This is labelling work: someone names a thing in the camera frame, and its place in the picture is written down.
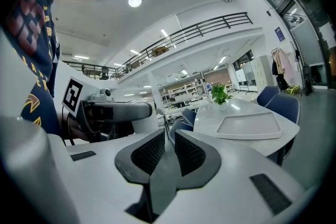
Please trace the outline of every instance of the blue chair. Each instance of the blue chair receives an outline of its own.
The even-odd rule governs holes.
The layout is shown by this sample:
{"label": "blue chair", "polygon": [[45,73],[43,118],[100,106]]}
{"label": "blue chair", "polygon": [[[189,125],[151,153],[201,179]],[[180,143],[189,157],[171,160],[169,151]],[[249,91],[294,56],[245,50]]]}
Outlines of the blue chair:
{"label": "blue chair", "polygon": [[[296,97],[284,95],[284,94],[276,94],[271,101],[265,106],[265,108],[270,109],[281,116],[289,119],[291,122],[298,124],[300,122],[300,101]],[[271,159],[276,157],[277,163],[282,165],[282,161],[288,156],[295,137],[288,142],[282,149],[274,154],[270,155]]]}
{"label": "blue chair", "polygon": [[276,86],[266,86],[260,95],[257,97],[257,102],[259,105],[265,107],[269,101],[276,95],[280,93],[279,87]]}
{"label": "blue chair", "polygon": [[176,130],[193,131],[194,127],[182,121],[175,121],[172,128],[169,131],[169,140],[172,142],[174,146],[175,146],[175,131]]}
{"label": "blue chair", "polygon": [[182,117],[185,120],[185,122],[191,126],[194,126],[195,119],[196,119],[196,112],[191,111],[190,109],[185,109],[182,112]]}

